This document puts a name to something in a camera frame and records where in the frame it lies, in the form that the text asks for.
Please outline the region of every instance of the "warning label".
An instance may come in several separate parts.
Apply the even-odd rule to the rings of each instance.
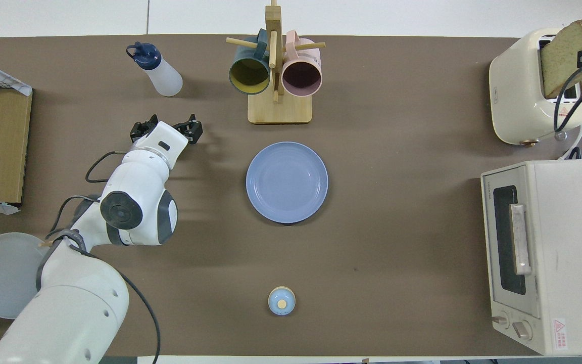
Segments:
[[[554,349],[567,350],[567,327],[564,318],[553,318],[552,327],[554,327]]]

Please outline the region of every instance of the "plate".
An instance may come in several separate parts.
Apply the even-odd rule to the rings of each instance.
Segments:
[[[262,149],[247,171],[247,194],[267,219],[296,223],[313,215],[325,201],[327,170],[311,148],[280,142]]]
[[[49,251],[24,233],[0,235],[0,317],[16,318],[37,294],[37,268]]]

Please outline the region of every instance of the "blue lid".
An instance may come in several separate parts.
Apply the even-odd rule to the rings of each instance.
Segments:
[[[279,286],[273,289],[268,295],[268,308],[278,316],[286,316],[296,306],[296,296],[293,292],[284,286]]]
[[[136,49],[134,54],[129,49]],[[134,59],[134,62],[141,68],[149,71],[155,69],[161,64],[161,52],[150,43],[140,43],[137,41],[134,45],[127,46],[127,55]]]

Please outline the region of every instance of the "brown table mat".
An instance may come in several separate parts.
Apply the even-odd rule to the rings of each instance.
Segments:
[[[492,328],[478,177],[556,158],[575,133],[533,148],[494,135],[488,65],[515,40],[311,37],[327,43],[312,122],[254,126],[247,97],[228,82],[235,48],[225,37],[0,38],[0,69],[34,88],[23,207],[0,215],[0,233],[42,237],[66,197],[102,191],[84,175],[100,155],[129,148],[135,122],[196,113],[204,135],[166,185],[179,209],[172,239],[93,249],[150,300],[162,354],[534,354]],[[184,78],[180,95],[155,92],[125,54],[134,41],[159,47]],[[323,207],[293,226],[260,216],[245,191],[251,159],[279,141],[313,148],[329,173]],[[289,316],[266,306],[279,285],[298,299]],[[131,293],[107,354],[152,355],[154,346]]]

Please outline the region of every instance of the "mug tree base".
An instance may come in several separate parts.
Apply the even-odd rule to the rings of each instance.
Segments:
[[[289,93],[273,101],[273,83],[257,95],[249,95],[249,122],[252,124],[307,124],[311,121],[311,96]]]

